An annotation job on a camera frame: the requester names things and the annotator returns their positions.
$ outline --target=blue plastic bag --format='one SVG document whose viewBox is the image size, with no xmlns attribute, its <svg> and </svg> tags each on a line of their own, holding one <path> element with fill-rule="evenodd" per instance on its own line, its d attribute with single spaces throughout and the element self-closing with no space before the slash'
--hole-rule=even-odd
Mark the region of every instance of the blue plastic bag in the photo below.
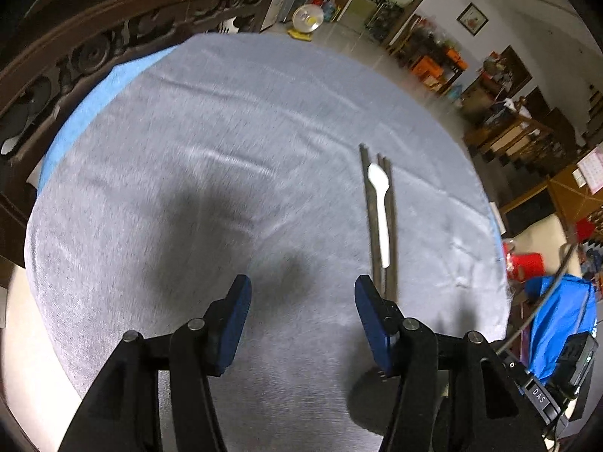
<svg viewBox="0 0 603 452">
<path fill-rule="evenodd" d="M 526 282 L 529 298 L 537 299 L 553 277 L 535 277 Z M 583 278 L 565 275 L 551 297 L 536 314 L 530 335 L 528 368 L 542 383 L 555 370 L 555 363 L 568 336 L 593 331 L 597 309 L 595 289 Z"/>
</svg>

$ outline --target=silver bolt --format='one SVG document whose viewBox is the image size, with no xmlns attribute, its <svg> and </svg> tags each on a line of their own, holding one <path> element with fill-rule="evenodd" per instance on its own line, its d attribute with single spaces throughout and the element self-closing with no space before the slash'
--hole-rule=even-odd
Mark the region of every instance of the silver bolt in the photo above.
<svg viewBox="0 0 603 452">
<path fill-rule="evenodd" d="M 404 326 L 408 331 L 414 331 L 418 330 L 419 324 L 414 318 L 404 318 L 404 321 L 402 321 L 402 326 Z"/>
<path fill-rule="evenodd" d="M 484 337 L 481 336 L 477 331 L 470 331 L 467 334 L 467 338 L 469 338 L 469 341 L 473 344 L 480 344 L 481 342 L 483 342 Z"/>
<path fill-rule="evenodd" d="M 130 343 L 133 342 L 134 340 L 136 340 L 138 338 L 138 332 L 136 330 L 128 330 L 124 333 L 124 335 L 122 336 L 122 340 L 125 341 L 126 343 Z"/>
<path fill-rule="evenodd" d="M 203 321 L 203 318 L 193 318 L 186 326 L 188 326 L 188 329 L 191 331 L 202 330 L 205 326 L 205 321 Z"/>
</svg>

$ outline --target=picture frame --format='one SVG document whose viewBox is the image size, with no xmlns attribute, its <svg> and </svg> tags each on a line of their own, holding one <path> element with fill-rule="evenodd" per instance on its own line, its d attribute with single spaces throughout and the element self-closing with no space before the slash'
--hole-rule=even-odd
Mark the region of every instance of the picture frame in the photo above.
<svg viewBox="0 0 603 452">
<path fill-rule="evenodd" d="M 472 3 L 462 11 L 456 20 L 459 21 L 471 35 L 476 35 L 483 26 L 488 23 L 488 17 Z"/>
</svg>

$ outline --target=spoon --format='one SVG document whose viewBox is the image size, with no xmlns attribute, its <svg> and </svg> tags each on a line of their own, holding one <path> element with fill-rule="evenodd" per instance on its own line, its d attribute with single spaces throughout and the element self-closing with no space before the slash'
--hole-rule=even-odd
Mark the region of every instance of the spoon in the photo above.
<svg viewBox="0 0 603 452">
<path fill-rule="evenodd" d="M 379 250 L 381 251 L 381 266 L 390 266 L 390 235 L 385 217 L 385 193 L 390 188 L 390 180 L 382 167 L 376 163 L 369 165 L 369 181 L 377 193 L 377 226 L 379 228 Z"/>
</svg>

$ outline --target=round table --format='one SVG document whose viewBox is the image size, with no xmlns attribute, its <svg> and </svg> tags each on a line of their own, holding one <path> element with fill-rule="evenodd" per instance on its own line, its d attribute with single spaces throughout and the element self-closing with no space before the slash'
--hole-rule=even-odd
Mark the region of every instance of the round table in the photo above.
<svg viewBox="0 0 603 452">
<path fill-rule="evenodd" d="M 246 273 L 242 339 L 211 381 L 228 449 L 377 450 L 346 408 L 374 366 L 354 303 L 370 273 L 360 143 L 393 163 L 402 312 L 501 338 L 500 236 L 429 113 L 312 44 L 200 35 L 94 118 L 32 212 L 28 279 L 78 393 L 124 331 L 170 333 Z"/>
</svg>

